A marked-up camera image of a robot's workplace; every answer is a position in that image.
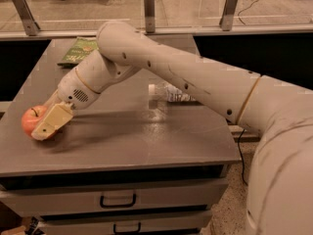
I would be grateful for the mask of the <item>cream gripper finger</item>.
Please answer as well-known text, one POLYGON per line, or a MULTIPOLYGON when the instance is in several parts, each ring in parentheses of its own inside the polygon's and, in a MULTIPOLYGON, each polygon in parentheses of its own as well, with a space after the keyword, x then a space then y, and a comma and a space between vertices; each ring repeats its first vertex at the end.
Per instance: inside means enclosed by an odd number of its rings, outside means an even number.
POLYGON ((31 132, 35 140, 43 141, 52 137, 61 127, 73 118, 71 104, 61 102, 48 108, 43 118, 31 132))
POLYGON ((59 101, 58 91, 55 91, 50 98, 44 103, 44 106, 49 108, 52 104, 56 104, 59 101))

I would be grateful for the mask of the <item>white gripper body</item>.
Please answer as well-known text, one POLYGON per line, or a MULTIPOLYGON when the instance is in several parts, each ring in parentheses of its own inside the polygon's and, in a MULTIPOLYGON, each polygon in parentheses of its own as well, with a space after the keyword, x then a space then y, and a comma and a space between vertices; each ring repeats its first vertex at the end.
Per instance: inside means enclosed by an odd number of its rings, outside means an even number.
POLYGON ((61 79, 58 85, 58 97, 66 103, 72 103, 74 109, 82 110, 91 106, 100 94, 86 86, 79 78, 76 69, 72 69, 61 79))

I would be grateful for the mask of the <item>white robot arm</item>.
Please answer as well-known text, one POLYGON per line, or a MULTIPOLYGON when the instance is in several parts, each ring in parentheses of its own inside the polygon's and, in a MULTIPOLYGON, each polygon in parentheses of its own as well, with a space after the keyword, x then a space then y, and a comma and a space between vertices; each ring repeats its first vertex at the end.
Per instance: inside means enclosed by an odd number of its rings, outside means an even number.
POLYGON ((45 140, 73 113, 140 70, 159 76, 260 138, 249 173, 246 235, 313 235, 313 92, 163 45, 125 22, 100 26, 97 50, 66 74, 31 135, 45 140))

